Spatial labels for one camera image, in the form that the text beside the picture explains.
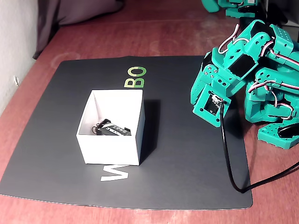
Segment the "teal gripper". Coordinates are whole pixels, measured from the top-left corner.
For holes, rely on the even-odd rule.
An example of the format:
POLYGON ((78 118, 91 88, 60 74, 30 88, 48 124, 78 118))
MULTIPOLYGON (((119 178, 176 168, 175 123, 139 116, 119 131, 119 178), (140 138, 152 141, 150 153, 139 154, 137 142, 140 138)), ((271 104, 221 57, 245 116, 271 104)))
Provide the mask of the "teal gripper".
POLYGON ((218 75, 217 80, 225 83, 221 84, 217 81, 217 84, 223 88, 221 93, 227 97, 235 95, 246 84, 246 76, 256 66, 257 61, 246 54, 242 42, 231 46, 225 54, 220 54, 218 48, 213 48, 206 53, 191 88, 191 104, 196 104, 205 85, 210 85, 216 75, 218 75))

